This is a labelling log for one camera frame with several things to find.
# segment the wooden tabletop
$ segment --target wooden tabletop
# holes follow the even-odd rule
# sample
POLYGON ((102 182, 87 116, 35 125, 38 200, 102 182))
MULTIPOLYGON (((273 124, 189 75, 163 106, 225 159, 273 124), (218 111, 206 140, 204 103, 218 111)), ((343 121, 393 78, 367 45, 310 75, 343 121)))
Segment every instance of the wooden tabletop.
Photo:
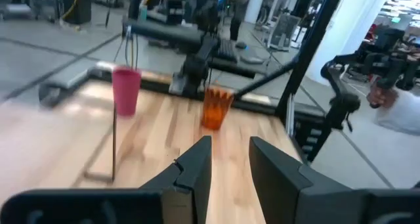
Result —
POLYGON ((140 90, 135 116, 117 119, 115 182, 91 181, 84 178, 85 171, 111 172, 112 108, 112 88, 101 82, 84 85, 52 112, 2 106, 5 151, 0 162, 8 168, 1 174, 10 182, 1 185, 0 198, 36 187, 140 187, 202 136, 211 135, 207 222, 264 223, 249 166, 250 136, 299 159, 275 117, 231 108, 221 129, 211 131, 201 126, 201 102, 140 90))

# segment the black clamp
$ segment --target black clamp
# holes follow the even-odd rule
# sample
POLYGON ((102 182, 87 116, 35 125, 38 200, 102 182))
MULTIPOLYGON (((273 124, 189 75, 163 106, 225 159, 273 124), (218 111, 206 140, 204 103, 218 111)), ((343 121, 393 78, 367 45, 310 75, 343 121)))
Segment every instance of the black clamp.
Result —
POLYGON ((334 66, 336 64, 350 64, 357 57, 357 54, 336 56, 334 60, 327 62, 321 69, 321 76, 328 80, 335 93, 335 97, 329 102, 331 108, 325 117, 331 128, 342 130, 342 122, 346 121, 350 132, 353 131, 348 117, 360 108, 360 99, 357 95, 347 90, 346 85, 340 79, 341 71, 334 68, 334 66))
POLYGON ((202 44, 199 51, 195 55, 186 57, 180 74, 186 78, 184 93, 195 95, 201 82, 207 79, 209 75, 209 67, 207 65, 208 58, 217 50, 219 40, 207 34, 203 36, 202 44))
POLYGON ((348 117, 350 114, 359 110, 359 97, 352 93, 342 93, 341 95, 333 97, 329 101, 329 104, 331 105, 331 109, 329 110, 326 119, 331 122, 331 127, 343 130, 342 122, 346 121, 348 129, 350 132, 353 132, 353 126, 348 117))

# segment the desk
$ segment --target desk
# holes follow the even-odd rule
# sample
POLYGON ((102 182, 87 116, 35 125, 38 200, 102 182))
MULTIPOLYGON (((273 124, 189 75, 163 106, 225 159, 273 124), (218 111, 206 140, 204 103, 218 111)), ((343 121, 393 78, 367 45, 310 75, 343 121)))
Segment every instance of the desk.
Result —
MULTIPOLYGON (((166 77, 159 78, 147 72, 142 75, 155 77, 160 81, 167 80, 166 77)), ((139 187, 166 168, 202 136, 211 135, 213 163, 207 223, 264 223, 249 167, 249 138, 260 136, 299 159, 283 125, 274 117, 231 108, 220 131, 211 131, 200 126, 201 107, 201 102, 198 101, 140 90, 136 115, 131 119, 117 119, 117 176, 112 185, 91 181, 83 176, 85 171, 111 172, 112 136, 109 129, 112 125, 113 101, 109 83, 90 81, 51 112, 29 108, 23 109, 25 113, 15 112, 15 118, 9 119, 8 122, 19 120, 27 124, 25 134, 32 132, 22 138, 20 143, 14 143, 12 149, 33 150, 33 154, 39 154, 39 163, 55 167, 54 171, 58 171, 58 168, 68 169, 71 174, 77 174, 50 172, 47 176, 40 177, 37 182, 22 185, 20 190, 34 187, 139 187), (51 124, 39 127, 37 123, 40 118, 49 117, 51 124), (72 125, 77 126, 77 129, 66 134, 65 129, 72 125), (57 139, 33 140, 33 136, 41 136, 38 133, 53 134, 57 139), (61 136, 64 136, 61 147, 71 149, 72 154, 63 155, 60 152, 63 150, 57 150, 49 159, 43 159, 45 154, 37 151, 49 150, 56 145, 61 136), (60 159, 60 156, 64 156, 64 160, 73 160, 66 162, 60 159)), ((3 114, 8 114, 16 109, 8 106, 3 110, 3 114)), ((11 140, 13 135, 22 134, 22 130, 19 127, 11 127, 4 133, 10 134, 11 140)), ((15 172, 16 176, 30 174, 15 172)), ((18 183, 19 180, 16 177, 12 182, 18 183)), ((11 195, 18 190, 5 191, 5 194, 11 195)))

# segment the metal rod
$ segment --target metal rod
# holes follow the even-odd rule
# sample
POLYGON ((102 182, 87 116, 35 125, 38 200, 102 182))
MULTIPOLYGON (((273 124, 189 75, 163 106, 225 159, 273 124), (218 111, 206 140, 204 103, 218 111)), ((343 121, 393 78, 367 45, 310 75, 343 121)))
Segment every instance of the metal rod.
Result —
POLYGON ((286 133, 292 137, 295 126, 295 99, 293 95, 290 95, 287 100, 287 121, 286 121, 286 133))
POLYGON ((268 76, 244 87, 243 89, 239 90, 236 94, 235 94, 235 99, 240 99, 242 96, 244 96, 247 93, 252 92, 253 90, 259 88, 260 86, 272 81, 273 79, 276 79, 277 77, 280 77, 281 75, 286 74, 288 71, 294 69, 295 67, 295 61, 289 62, 287 65, 285 65, 283 68, 280 68, 274 72, 272 72, 271 74, 269 74, 268 76))
POLYGON ((114 118, 112 122, 112 182, 116 179, 116 158, 117 157, 117 110, 114 105, 114 118))
POLYGON ((138 19, 138 10, 140 8, 140 0, 130 0, 129 18, 133 20, 138 19))
POLYGON ((280 117, 283 123, 285 123, 287 100, 290 94, 296 94, 303 77, 305 76, 306 70, 308 69, 310 62, 312 61, 312 58, 314 57, 315 52, 325 35, 329 21, 331 20, 331 17, 333 16, 333 13, 339 3, 340 0, 324 0, 318 13, 318 17, 315 19, 315 23, 310 30, 308 39, 299 51, 296 67, 290 75, 289 81, 276 108, 276 115, 280 117))

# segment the black bar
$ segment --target black bar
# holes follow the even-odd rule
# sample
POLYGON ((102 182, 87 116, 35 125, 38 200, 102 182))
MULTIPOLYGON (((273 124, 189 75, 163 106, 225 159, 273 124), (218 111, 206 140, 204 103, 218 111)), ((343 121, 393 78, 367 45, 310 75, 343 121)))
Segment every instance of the black bar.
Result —
POLYGON ((217 48, 217 44, 219 42, 217 39, 209 36, 205 36, 203 38, 202 44, 200 49, 198 50, 198 53, 196 54, 196 59, 205 63, 211 53, 213 53, 214 49, 217 48))
POLYGON ((296 67, 290 75, 276 108, 276 115, 280 117, 283 124, 285 123, 287 100, 290 94, 296 94, 339 2, 340 0, 324 0, 309 36, 299 51, 296 67))
POLYGON ((203 32, 184 26, 168 26, 149 20, 137 22, 131 18, 123 19, 123 26, 131 26, 131 33, 151 37, 154 39, 182 43, 199 49, 203 32))
POLYGON ((351 62, 355 62, 358 57, 359 57, 359 52, 356 51, 353 54, 335 56, 333 61, 336 64, 341 64, 344 66, 345 64, 350 64, 351 62))
POLYGON ((117 166, 117 110, 114 104, 114 117, 112 121, 112 182, 116 179, 117 166))
MULTIPOLYGON (((90 79, 96 79, 100 81, 105 82, 112 82, 112 75, 111 72, 107 70, 101 70, 101 69, 91 69, 89 70, 89 78, 90 79)), ((176 96, 176 97, 184 97, 187 99, 193 99, 197 101, 204 101, 204 92, 199 91, 197 95, 174 95, 169 92, 169 84, 162 83, 158 81, 152 81, 149 79, 142 79, 140 83, 140 88, 147 91, 152 91, 156 93, 163 93, 166 95, 176 96)), ((241 100, 240 98, 235 99, 232 103, 232 108, 237 108, 241 110, 246 110, 249 112, 255 112, 259 114, 264 114, 268 116, 273 116, 274 111, 276 109, 275 106, 270 104, 261 104, 257 102, 251 102, 246 100, 241 100)))
POLYGON ((140 8, 140 0, 130 0, 129 18, 138 19, 138 9, 140 8))
POLYGON ((345 94, 348 92, 346 85, 341 81, 340 75, 341 72, 334 67, 335 62, 328 62, 321 69, 321 76, 328 80, 329 84, 332 86, 334 93, 337 96, 345 94))
POLYGON ((235 74, 238 76, 242 76, 245 78, 253 79, 255 77, 255 74, 264 74, 264 72, 259 72, 256 70, 244 68, 241 66, 238 66, 234 62, 228 62, 227 60, 219 59, 219 58, 210 58, 208 61, 209 68, 220 70, 223 72, 228 72, 231 74, 235 74))
POLYGON ((283 66, 283 68, 280 68, 276 70, 275 72, 272 72, 270 75, 248 85, 247 87, 244 87, 243 89, 239 90, 235 93, 235 99, 240 99, 242 96, 244 96, 247 93, 252 92, 253 90, 257 89, 258 87, 272 81, 273 79, 276 79, 277 77, 280 77, 281 75, 286 74, 288 71, 294 69, 296 66, 295 61, 289 62, 287 65, 283 66))

